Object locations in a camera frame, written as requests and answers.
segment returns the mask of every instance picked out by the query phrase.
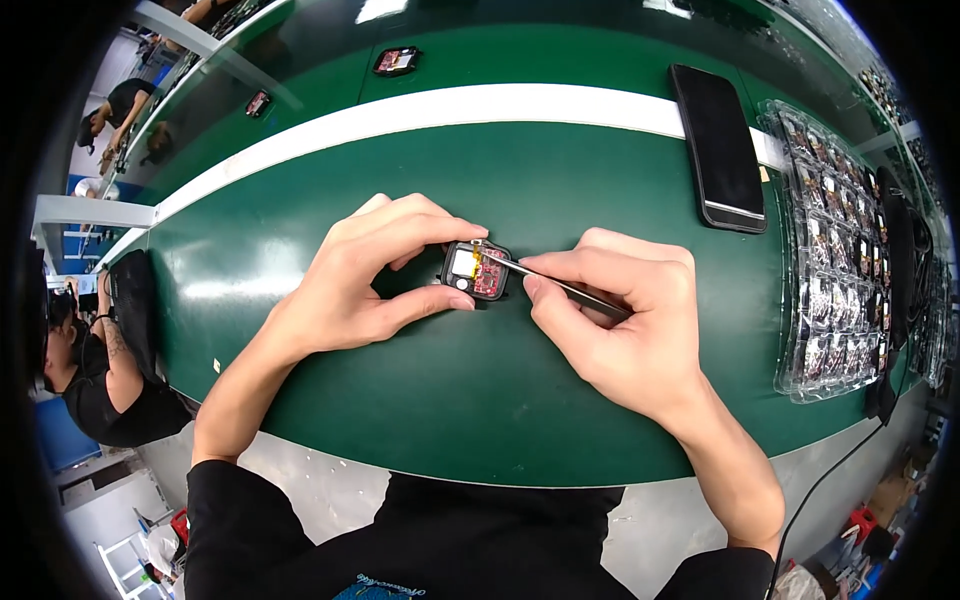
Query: tattoo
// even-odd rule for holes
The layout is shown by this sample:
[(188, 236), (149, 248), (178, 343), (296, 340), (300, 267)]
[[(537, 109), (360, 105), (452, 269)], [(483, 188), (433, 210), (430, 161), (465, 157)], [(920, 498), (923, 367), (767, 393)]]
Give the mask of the tattoo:
[(113, 360), (119, 352), (127, 352), (127, 343), (120, 335), (120, 327), (112, 319), (103, 319), (104, 333), (107, 336), (107, 359)]

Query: black t-shirt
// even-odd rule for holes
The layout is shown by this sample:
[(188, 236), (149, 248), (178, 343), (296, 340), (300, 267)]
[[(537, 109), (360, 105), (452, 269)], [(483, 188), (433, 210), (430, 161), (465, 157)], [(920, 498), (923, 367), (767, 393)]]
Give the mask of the black t-shirt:
[[(584, 553), (570, 543), (575, 525), (526, 509), (437, 502), (435, 494), (397, 504), (397, 478), (372, 525), (314, 546), (279, 488), (224, 461), (196, 465), (187, 474), (190, 600), (634, 597), (600, 565), (602, 538), (595, 554)], [(685, 560), (657, 598), (760, 600), (772, 574), (762, 550), (705, 552)]]
[(70, 417), (94, 441), (117, 447), (135, 447), (180, 432), (190, 413), (169, 387), (144, 380), (143, 391), (130, 408), (118, 413), (107, 393), (107, 347), (92, 332), (80, 333), (74, 348), (77, 372), (63, 392)]
[(128, 79), (118, 84), (107, 96), (107, 102), (110, 104), (110, 116), (107, 117), (107, 122), (114, 128), (123, 125), (124, 119), (127, 118), (131, 108), (133, 108), (136, 92), (143, 90), (148, 94), (153, 94), (155, 89), (156, 85), (142, 79)]

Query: hand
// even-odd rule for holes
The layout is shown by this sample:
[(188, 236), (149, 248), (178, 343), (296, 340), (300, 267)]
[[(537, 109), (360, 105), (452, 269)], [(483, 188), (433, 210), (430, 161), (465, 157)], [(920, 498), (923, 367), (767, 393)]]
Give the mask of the hand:
[(110, 142), (107, 144), (107, 150), (112, 153), (118, 152), (120, 150), (120, 142), (123, 141), (123, 136), (127, 133), (124, 129), (113, 130), (113, 134), (110, 136)]
[(636, 314), (613, 328), (545, 277), (527, 276), (534, 322), (598, 392), (661, 425), (704, 397), (693, 256), (679, 246), (592, 228), (570, 252), (520, 260), (547, 276), (612, 293)]
[(300, 286), (271, 311), (264, 324), (271, 348), (296, 362), (389, 339), (448, 308), (473, 310), (470, 296), (445, 285), (381, 300), (370, 284), (384, 265), (397, 271), (426, 244), (486, 236), (485, 228), (451, 217), (422, 194), (396, 201), (377, 194), (330, 228)]

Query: smartphone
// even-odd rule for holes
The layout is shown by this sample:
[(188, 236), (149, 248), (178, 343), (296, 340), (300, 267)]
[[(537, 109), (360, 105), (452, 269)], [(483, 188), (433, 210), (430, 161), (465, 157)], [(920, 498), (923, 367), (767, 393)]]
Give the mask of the smartphone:
[(763, 233), (767, 213), (760, 170), (736, 89), (722, 77), (682, 64), (668, 71), (701, 220), (711, 228)]

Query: floor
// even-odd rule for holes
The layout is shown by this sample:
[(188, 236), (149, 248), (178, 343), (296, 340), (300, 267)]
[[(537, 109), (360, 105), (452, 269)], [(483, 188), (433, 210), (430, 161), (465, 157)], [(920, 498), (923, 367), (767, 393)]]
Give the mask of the floor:
[[(890, 425), (821, 485), (797, 519), (785, 556), (802, 560), (821, 548), (849, 511), (870, 496), (891, 459), (919, 439), (926, 396), (926, 386), (904, 394)], [(875, 427), (875, 420), (862, 421), (773, 459), (789, 516), (813, 482)], [(171, 506), (186, 502), (192, 444), (191, 423), (177, 436), (139, 448)], [(240, 465), (290, 497), (304, 531), (316, 543), (371, 523), (390, 479), (382, 468), (342, 461), (265, 433), (257, 435)], [(725, 543), (693, 478), (629, 486), (610, 522), (603, 565), (638, 598), (656, 595), (685, 557)]]

